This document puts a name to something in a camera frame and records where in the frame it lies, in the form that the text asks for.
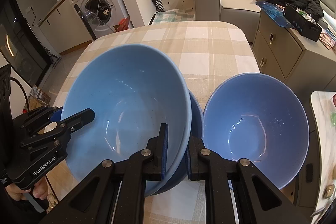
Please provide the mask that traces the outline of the left hand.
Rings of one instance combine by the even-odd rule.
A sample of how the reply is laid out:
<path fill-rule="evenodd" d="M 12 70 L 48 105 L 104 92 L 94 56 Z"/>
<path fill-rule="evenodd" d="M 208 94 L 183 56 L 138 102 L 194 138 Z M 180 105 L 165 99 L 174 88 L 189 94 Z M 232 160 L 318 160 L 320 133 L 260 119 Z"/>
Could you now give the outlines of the left hand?
<path fill-rule="evenodd" d="M 32 192 L 35 198 L 44 200 L 49 193 L 49 188 L 48 188 L 48 184 L 47 184 L 47 180 L 45 176 L 42 177 L 34 185 L 33 189 L 21 190 L 14 183 L 12 183 L 8 185 L 7 187 L 5 187 L 5 190 L 7 191 L 9 196 L 15 201 L 27 200 L 24 194 L 29 193 L 29 192 Z"/>

